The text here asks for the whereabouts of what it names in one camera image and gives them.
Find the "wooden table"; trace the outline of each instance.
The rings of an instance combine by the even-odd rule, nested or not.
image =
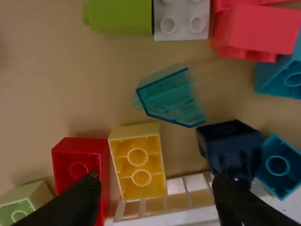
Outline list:
[[[83,3],[1,3],[0,194],[41,178],[54,190],[50,150],[65,136],[107,138],[116,126],[154,121],[131,96],[141,78],[177,62],[191,65],[208,123],[240,119],[301,147],[301,102],[254,93],[254,62],[218,58],[209,40],[92,34],[81,21]],[[160,125],[168,177],[208,169],[194,129]],[[114,170],[111,178],[115,201]]]

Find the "yellow brick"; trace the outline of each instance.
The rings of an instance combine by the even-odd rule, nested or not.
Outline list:
[[[118,127],[108,141],[123,199],[167,195],[159,123]]]

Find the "lego duplo brick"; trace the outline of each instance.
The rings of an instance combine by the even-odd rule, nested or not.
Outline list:
[[[275,62],[297,40],[301,11],[237,4],[217,15],[212,47],[220,57]]]
[[[82,16],[94,32],[152,34],[151,0],[89,0]]]
[[[277,134],[262,147],[262,166],[256,178],[283,200],[301,185],[301,153]]]
[[[154,0],[155,41],[206,40],[210,0]]]
[[[196,132],[210,171],[250,186],[261,163],[261,133],[239,120],[197,127]]]
[[[188,67],[175,64],[143,79],[134,104],[149,117],[193,128],[206,122]]]
[[[93,171],[102,183],[97,226],[103,226],[110,202],[110,151],[108,141],[90,138],[63,138],[51,150],[57,195]]]
[[[0,197],[0,226],[10,226],[53,199],[45,181],[13,188]]]
[[[158,123],[118,127],[108,141],[123,199],[167,194]]]
[[[237,4],[268,5],[293,0],[214,0],[214,13],[220,13]]]
[[[258,63],[254,89],[258,93],[301,99],[301,31],[294,52],[274,64]]]

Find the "pale green brick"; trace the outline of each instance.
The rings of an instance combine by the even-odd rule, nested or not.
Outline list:
[[[10,226],[53,199],[44,181],[13,188],[0,198],[0,226]]]

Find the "light green brick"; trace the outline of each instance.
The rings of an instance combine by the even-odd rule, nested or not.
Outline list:
[[[0,226],[10,226],[53,199],[44,181],[13,188],[0,198]]]
[[[82,16],[92,31],[152,34],[151,0],[88,0]]]

